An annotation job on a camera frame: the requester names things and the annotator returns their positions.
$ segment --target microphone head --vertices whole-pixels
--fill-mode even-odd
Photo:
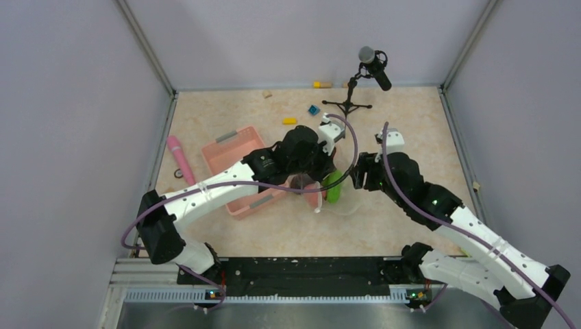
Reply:
[[[371,63],[375,59],[375,50],[365,46],[359,51],[359,60],[365,64]]]

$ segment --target pink basket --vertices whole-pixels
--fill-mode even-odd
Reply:
[[[201,154],[212,175],[216,175],[242,160],[251,151],[264,147],[264,142],[256,128],[248,126],[216,138],[214,142],[202,147]],[[226,204],[226,209],[236,219],[242,219],[272,204],[284,195],[284,191],[270,188],[232,201]]]

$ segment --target beige surface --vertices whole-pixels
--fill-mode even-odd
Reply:
[[[296,117],[299,124],[316,128],[321,114],[312,117],[307,112],[309,106],[315,104],[322,112],[339,114],[336,106],[324,106],[321,100],[342,101],[347,95],[342,88],[287,89],[271,90],[273,96],[264,99],[262,92],[180,93],[170,134],[181,140],[198,182],[210,177],[200,149],[216,137],[254,125],[264,142],[272,145],[293,128],[282,125],[284,117]],[[362,108],[349,115],[359,152],[378,150],[373,135],[387,120],[390,127],[404,135],[405,152],[419,163],[424,178],[446,186],[472,208],[435,87],[394,88],[388,92],[358,88],[353,102],[373,104],[372,109]],[[351,136],[347,134],[338,147],[336,165],[345,169],[353,154]],[[156,186],[159,193],[186,187],[185,181],[173,177],[176,169],[166,148]],[[349,216],[329,211],[314,214],[302,196],[287,193],[276,204],[241,221],[220,207],[192,224],[188,233],[198,241],[209,242],[220,256],[392,256],[416,241],[448,254],[460,254],[451,242],[408,219],[383,193],[359,190],[351,195],[337,205],[350,208],[360,204]]]

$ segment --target tripod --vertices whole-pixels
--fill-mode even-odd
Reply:
[[[355,89],[355,87],[357,86],[357,79],[361,78],[361,77],[366,77],[365,75],[362,75],[361,72],[357,72],[357,74],[355,74],[353,77],[351,77],[351,79],[349,79],[349,82],[347,83],[347,100],[345,100],[343,103],[338,103],[336,101],[323,101],[323,104],[334,104],[337,105],[338,108],[341,109],[341,112],[343,112],[343,114],[345,115],[345,118],[347,118],[347,115],[351,112],[353,112],[354,110],[357,110],[358,108],[372,108],[372,105],[361,105],[361,104],[353,104],[351,102],[351,96],[353,95],[353,89]]]

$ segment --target pink bottle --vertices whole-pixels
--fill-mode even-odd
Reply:
[[[177,165],[180,167],[182,175],[184,176],[184,179],[186,180],[188,185],[196,184],[194,173],[192,172],[192,169],[188,164],[188,160],[184,155],[184,150],[182,150],[182,144],[177,139],[177,137],[171,135],[167,138],[167,148],[173,154],[173,157],[177,162]]]

